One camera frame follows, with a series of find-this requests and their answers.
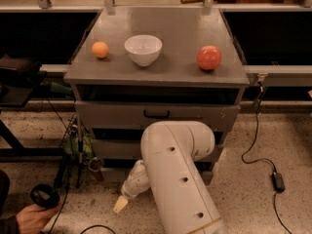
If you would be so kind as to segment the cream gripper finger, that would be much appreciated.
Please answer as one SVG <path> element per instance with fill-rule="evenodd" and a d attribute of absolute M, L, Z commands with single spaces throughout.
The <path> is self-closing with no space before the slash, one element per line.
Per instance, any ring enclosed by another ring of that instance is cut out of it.
<path fill-rule="evenodd" d="M 129 203 L 129 200 L 124 195 L 120 195 L 115 203 L 113 212 L 118 214 L 120 213 Z"/>

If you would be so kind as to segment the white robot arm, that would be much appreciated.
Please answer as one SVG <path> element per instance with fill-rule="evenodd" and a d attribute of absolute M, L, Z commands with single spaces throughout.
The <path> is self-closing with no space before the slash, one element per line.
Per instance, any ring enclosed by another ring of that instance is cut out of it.
<path fill-rule="evenodd" d="M 215 148 L 213 131 L 196 121 L 161 121 L 147 127 L 141 159 L 124 181 L 113 211 L 120 213 L 150 189 L 166 234 L 228 234 L 195 162 Z"/>

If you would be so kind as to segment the person's hand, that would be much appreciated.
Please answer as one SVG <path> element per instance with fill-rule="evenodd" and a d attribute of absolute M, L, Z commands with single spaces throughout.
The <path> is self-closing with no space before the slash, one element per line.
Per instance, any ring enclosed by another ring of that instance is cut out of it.
<path fill-rule="evenodd" d="M 60 205 L 47 210 L 36 204 L 25 207 L 16 215 L 19 234 L 39 234 L 59 210 Z"/>

